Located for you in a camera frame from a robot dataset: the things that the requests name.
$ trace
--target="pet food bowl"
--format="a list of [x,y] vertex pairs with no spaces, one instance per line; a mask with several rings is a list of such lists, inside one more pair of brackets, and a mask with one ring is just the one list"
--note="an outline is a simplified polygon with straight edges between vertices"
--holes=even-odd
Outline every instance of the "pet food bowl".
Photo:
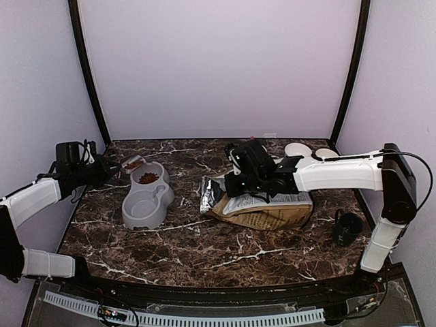
[[[146,173],[156,174],[157,180],[149,184],[139,183]],[[159,227],[165,220],[168,205],[174,200],[169,181],[170,175],[157,162],[144,163],[130,174],[130,191],[122,205],[126,227],[131,230],[134,227],[151,230]]]

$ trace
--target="black cup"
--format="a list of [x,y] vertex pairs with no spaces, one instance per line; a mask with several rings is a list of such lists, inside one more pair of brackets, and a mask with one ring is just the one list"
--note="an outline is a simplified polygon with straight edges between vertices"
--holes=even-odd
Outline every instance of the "black cup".
[[341,209],[334,214],[334,220],[336,224],[333,227],[333,242],[342,247],[348,247],[361,233],[362,220],[353,213],[343,213]]

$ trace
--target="white wall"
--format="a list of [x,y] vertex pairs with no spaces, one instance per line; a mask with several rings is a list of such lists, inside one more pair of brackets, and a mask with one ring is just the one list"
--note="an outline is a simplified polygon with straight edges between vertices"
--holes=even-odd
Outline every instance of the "white wall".
[[112,139],[330,137],[359,0],[80,6]]
[[[0,0],[0,195],[28,184],[69,140],[103,142],[77,56],[68,3]],[[26,247],[56,251],[73,205],[60,202],[18,230]],[[0,277],[0,326],[20,326],[33,282]]]
[[[354,94],[338,148],[343,153],[381,149],[395,142],[421,155],[436,172],[436,3],[372,1]],[[418,201],[429,178],[408,159],[418,179]],[[365,192],[379,216],[381,194]],[[436,326],[436,203],[433,195],[418,213],[392,259],[402,261],[427,326]]]

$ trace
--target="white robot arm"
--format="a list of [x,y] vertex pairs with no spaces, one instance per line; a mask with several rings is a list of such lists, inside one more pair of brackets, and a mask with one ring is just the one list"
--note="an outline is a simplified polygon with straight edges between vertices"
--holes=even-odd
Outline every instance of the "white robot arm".
[[[79,146],[84,148],[81,158]],[[22,276],[70,278],[75,275],[73,257],[25,248],[18,241],[16,231],[42,209],[70,196],[77,187],[99,187],[119,171],[119,164],[96,154],[94,142],[61,143],[56,151],[57,160],[48,174],[0,199],[0,274],[14,282]]]
[[377,273],[416,215],[416,180],[395,144],[381,151],[343,157],[292,155],[279,163],[257,140],[226,147],[233,172],[225,176],[232,198],[242,193],[298,193],[316,189],[384,191],[384,209],[364,250],[360,268]]

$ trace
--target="black metal pole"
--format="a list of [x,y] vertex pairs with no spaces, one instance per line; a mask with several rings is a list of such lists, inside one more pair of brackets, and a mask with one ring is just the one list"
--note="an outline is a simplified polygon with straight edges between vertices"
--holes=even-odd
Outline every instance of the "black metal pole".
[[71,23],[73,26],[74,39],[76,40],[77,53],[79,55],[80,65],[82,66],[82,73],[84,82],[87,86],[89,99],[93,107],[95,119],[97,120],[98,128],[102,135],[104,144],[108,146],[111,142],[108,127],[104,121],[102,107],[98,101],[97,91],[95,90],[94,79],[91,73],[91,66],[89,65],[87,49],[84,44],[82,24],[80,23],[80,14],[77,0],[68,0],[69,15],[71,16]]
[[349,101],[352,97],[354,83],[356,81],[357,71],[359,68],[360,57],[362,55],[365,32],[367,31],[370,4],[371,0],[362,0],[360,4],[360,14],[357,25],[356,40],[354,42],[352,60],[349,65],[347,81],[343,90],[341,104],[339,105],[338,115],[336,117],[336,121],[334,122],[332,135],[329,139],[330,144],[333,146],[336,145],[336,142],[338,141],[339,134],[341,133],[343,122],[345,120],[345,115],[347,114]]

